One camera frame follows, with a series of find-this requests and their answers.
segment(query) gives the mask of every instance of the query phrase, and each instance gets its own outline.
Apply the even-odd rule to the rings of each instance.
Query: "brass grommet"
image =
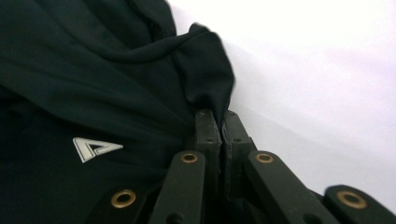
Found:
[[[187,153],[181,156],[181,160],[186,163],[192,163],[198,161],[198,157],[195,154]]]
[[[120,197],[125,196],[126,200],[122,200]],[[111,204],[116,208],[124,208],[133,204],[136,200],[136,194],[130,189],[124,189],[113,195],[111,198]]]
[[[271,163],[274,158],[266,153],[260,153],[256,156],[256,160],[262,163]]]
[[[358,194],[348,191],[342,190],[337,192],[337,198],[344,204],[348,205],[349,207],[353,207],[356,209],[363,209],[367,207],[367,202]]]

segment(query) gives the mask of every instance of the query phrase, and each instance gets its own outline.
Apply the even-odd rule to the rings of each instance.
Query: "logo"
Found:
[[[81,158],[82,163],[93,159],[96,156],[100,156],[107,152],[123,148],[122,145],[79,137],[73,138],[73,142],[76,146],[78,155]]]

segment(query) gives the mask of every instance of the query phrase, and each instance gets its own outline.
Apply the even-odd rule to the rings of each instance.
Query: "black fabric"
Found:
[[[0,1],[0,223],[84,223],[110,189],[149,188],[228,107],[218,36],[176,36],[161,0]],[[123,145],[82,163],[73,138]]]

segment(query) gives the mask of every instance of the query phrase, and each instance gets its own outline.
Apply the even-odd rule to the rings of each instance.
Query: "black cloth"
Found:
[[[112,188],[150,188],[230,102],[218,36],[176,35],[161,0],[0,1],[0,223],[84,223]],[[123,145],[81,162],[73,139]]]

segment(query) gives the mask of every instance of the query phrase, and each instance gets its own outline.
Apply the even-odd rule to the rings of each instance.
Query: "white wall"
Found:
[[[396,213],[396,2],[169,0],[178,33],[217,32],[230,109],[312,190],[346,184]]]

